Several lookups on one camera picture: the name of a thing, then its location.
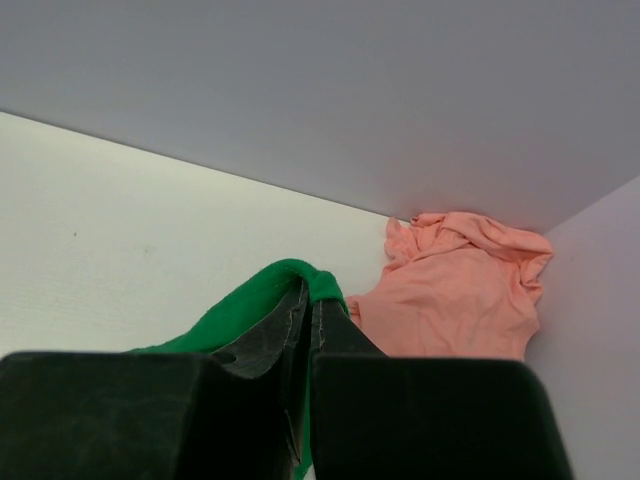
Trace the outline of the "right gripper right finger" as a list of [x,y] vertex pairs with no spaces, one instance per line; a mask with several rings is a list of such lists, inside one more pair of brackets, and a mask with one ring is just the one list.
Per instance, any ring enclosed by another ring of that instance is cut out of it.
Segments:
[[547,392],[518,361],[383,354],[340,303],[314,305],[320,479],[569,479]]

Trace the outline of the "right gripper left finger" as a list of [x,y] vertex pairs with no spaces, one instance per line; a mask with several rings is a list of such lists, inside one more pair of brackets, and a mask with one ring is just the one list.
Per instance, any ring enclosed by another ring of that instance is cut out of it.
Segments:
[[5,479],[290,479],[309,295],[210,354],[19,352],[1,362]]

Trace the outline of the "salmon pink crumpled t-shirt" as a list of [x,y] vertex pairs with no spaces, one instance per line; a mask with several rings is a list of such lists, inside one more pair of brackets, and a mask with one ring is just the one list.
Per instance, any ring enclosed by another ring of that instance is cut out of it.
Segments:
[[545,237],[473,213],[423,213],[390,219],[384,249],[378,283],[346,300],[384,353],[524,359],[554,255]]

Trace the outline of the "green t-shirt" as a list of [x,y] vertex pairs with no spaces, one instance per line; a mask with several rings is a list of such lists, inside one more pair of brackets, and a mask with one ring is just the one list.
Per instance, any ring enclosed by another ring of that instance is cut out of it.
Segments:
[[286,259],[241,284],[187,332],[142,348],[211,363],[196,394],[184,473],[304,478],[312,465],[311,357],[348,352],[360,338],[335,277]]

